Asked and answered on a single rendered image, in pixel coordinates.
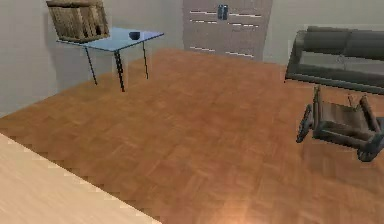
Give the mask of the dark grey sofa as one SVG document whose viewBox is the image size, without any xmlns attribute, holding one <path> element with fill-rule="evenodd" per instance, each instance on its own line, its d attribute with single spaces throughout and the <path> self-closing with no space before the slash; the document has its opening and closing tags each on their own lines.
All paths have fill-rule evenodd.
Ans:
<svg viewBox="0 0 384 224">
<path fill-rule="evenodd" d="M 384 95 L 384 31 L 299 30 L 285 78 Z"/>
</svg>

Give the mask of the blue glass table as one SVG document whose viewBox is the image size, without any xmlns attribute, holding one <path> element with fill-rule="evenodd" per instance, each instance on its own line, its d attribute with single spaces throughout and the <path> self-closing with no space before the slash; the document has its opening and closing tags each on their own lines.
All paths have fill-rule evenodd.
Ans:
<svg viewBox="0 0 384 224">
<path fill-rule="evenodd" d="M 140 39 L 132 40 L 129 37 L 130 32 L 140 32 L 141 34 Z M 156 32 L 156 31 L 143 31 L 143 30 L 119 28 L 119 27 L 110 28 L 109 33 L 110 33 L 109 37 L 93 40 L 86 43 L 76 43 L 76 42 L 65 41 L 65 40 L 59 40 L 59 43 L 80 46 L 85 49 L 94 82 L 97 82 L 97 79 L 94 73 L 94 69 L 93 69 L 92 61 L 89 56 L 88 49 L 91 48 L 91 49 L 96 49 L 96 50 L 101 50 L 106 52 L 112 52 L 115 58 L 115 64 L 118 72 L 120 88 L 121 88 L 121 91 L 124 92 L 125 87 L 124 87 L 124 81 L 123 81 L 123 66 L 122 66 L 120 51 L 133 47 L 135 45 L 141 44 L 142 50 L 143 50 L 143 57 L 144 57 L 145 74 L 146 74 L 146 78 L 149 78 L 145 42 L 152 39 L 159 38 L 163 36 L 164 33 Z"/>
</svg>

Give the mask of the brown wooden wheeled cart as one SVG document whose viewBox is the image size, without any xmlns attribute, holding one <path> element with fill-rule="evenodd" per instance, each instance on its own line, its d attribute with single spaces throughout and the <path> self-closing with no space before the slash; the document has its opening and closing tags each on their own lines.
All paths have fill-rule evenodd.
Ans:
<svg viewBox="0 0 384 224">
<path fill-rule="evenodd" d="M 361 162 L 371 162 L 384 150 L 384 118 L 377 117 L 368 98 L 363 95 L 356 105 L 322 99 L 321 86 L 314 87 L 311 104 L 307 104 L 298 127 L 296 142 L 301 143 L 309 131 L 313 138 L 354 148 Z"/>
</svg>

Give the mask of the brown wicker basket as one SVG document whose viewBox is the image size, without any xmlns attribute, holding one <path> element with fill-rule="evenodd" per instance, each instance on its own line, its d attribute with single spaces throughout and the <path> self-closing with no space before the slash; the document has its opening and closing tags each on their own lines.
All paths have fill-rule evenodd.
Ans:
<svg viewBox="0 0 384 224">
<path fill-rule="evenodd" d="M 110 36 L 102 0 L 46 0 L 59 40 L 87 43 Z"/>
</svg>

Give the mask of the grey panelled door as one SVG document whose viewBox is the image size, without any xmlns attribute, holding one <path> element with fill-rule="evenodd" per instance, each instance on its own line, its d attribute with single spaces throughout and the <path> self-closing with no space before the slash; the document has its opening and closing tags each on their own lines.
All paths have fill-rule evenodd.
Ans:
<svg viewBox="0 0 384 224">
<path fill-rule="evenodd" d="M 217 10 L 226 4 L 228 18 Z M 273 0 L 183 0 L 185 50 L 217 55 L 263 59 Z"/>
</svg>

